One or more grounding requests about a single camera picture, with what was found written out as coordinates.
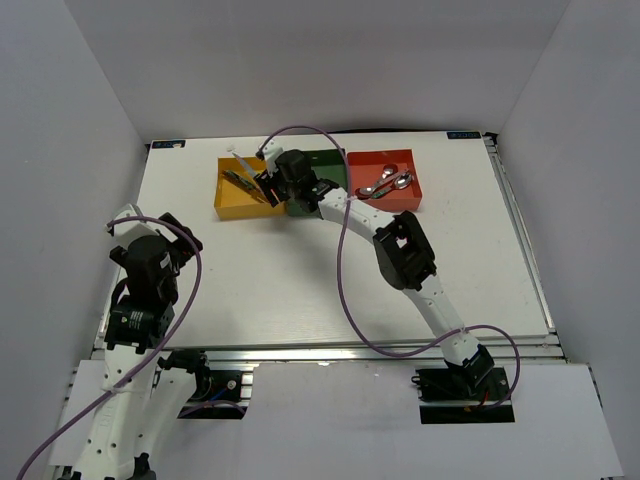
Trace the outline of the pink handled spoon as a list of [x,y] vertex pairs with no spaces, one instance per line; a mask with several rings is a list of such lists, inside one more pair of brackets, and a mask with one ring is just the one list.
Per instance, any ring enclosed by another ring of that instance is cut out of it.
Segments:
[[393,179],[382,179],[381,181],[376,181],[371,186],[358,188],[355,191],[354,195],[358,199],[368,199],[371,198],[377,191],[384,189],[386,186],[392,184],[393,182]]

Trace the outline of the teal handled knife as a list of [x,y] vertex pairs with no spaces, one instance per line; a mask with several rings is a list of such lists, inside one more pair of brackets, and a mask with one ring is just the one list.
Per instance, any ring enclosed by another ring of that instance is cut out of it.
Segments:
[[224,170],[223,177],[246,192],[256,192],[257,187],[248,179],[233,170]]

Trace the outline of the black handled spoon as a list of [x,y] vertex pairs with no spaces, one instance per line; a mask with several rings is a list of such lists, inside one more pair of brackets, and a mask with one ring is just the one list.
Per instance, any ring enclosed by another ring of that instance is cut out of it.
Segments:
[[383,167],[379,180],[384,181],[391,175],[395,174],[397,171],[398,167],[395,164],[387,164]]

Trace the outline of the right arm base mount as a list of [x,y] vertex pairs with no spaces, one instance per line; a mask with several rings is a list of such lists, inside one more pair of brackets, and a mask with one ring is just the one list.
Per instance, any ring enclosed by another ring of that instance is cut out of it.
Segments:
[[423,425],[506,424],[515,422],[509,381],[502,367],[494,367],[475,390],[469,390],[444,368],[424,368],[411,377],[419,399]]

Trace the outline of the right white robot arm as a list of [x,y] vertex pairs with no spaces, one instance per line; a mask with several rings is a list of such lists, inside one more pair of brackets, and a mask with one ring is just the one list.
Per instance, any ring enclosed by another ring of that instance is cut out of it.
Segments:
[[270,203],[293,200],[307,212],[340,224],[342,236],[351,231],[368,241],[383,279],[406,295],[441,340],[453,390],[466,399],[484,391],[494,360],[444,293],[435,253],[417,217],[409,211],[392,214],[376,209],[339,184],[318,178],[300,150],[264,147],[257,157],[266,169],[256,181]]

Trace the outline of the pink handled knife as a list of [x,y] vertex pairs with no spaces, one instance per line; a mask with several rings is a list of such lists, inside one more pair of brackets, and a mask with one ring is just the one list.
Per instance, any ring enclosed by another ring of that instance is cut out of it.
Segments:
[[233,152],[232,155],[250,177],[250,179],[247,179],[245,181],[247,191],[259,201],[268,203],[269,200],[266,198],[265,194],[262,192],[262,190],[256,183],[256,178],[258,173],[251,167],[251,165],[248,163],[248,161],[244,157],[240,156],[236,152]]

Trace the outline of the teal handled spoon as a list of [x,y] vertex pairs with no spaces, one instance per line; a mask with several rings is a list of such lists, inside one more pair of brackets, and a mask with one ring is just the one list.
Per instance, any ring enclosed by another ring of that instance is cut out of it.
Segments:
[[408,188],[410,186],[412,181],[413,181],[413,175],[410,172],[404,172],[400,176],[398,176],[395,180],[393,180],[391,183],[389,183],[385,187],[377,190],[371,196],[371,198],[372,199],[379,199],[379,198],[382,198],[382,197],[388,195],[392,191],[404,190],[405,188]]

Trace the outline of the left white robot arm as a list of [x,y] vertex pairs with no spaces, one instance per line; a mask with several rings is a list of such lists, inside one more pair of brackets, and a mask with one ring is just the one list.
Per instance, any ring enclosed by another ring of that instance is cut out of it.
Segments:
[[110,259],[125,273],[111,295],[104,335],[103,398],[68,479],[154,479],[152,467],[187,399],[205,396],[211,374],[192,352],[160,355],[185,318],[177,278],[202,243],[170,213],[154,219],[129,204],[107,226]]

